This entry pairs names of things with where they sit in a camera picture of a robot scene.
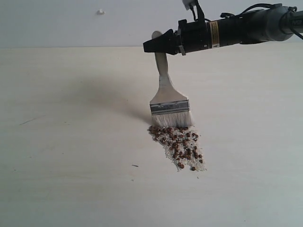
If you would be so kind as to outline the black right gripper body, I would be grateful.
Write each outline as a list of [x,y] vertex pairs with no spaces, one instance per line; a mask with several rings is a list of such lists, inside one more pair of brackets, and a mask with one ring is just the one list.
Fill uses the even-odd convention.
[[177,53],[185,56],[190,52],[198,52],[211,48],[210,26],[208,21],[178,21],[175,31]]

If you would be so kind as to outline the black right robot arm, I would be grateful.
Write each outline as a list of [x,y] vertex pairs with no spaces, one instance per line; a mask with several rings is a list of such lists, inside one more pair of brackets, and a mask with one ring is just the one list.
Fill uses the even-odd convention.
[[240,14],[222,13],[219,20],[209,20],[197,0],[185,0],[185,8],[193,21],[178,21],[176,31],[170,29],[143,43],[144,52],[186,55],[234,44],[282,42],[293,35],[303,36],[303,13],[297,7],[281,3],[258,3]]

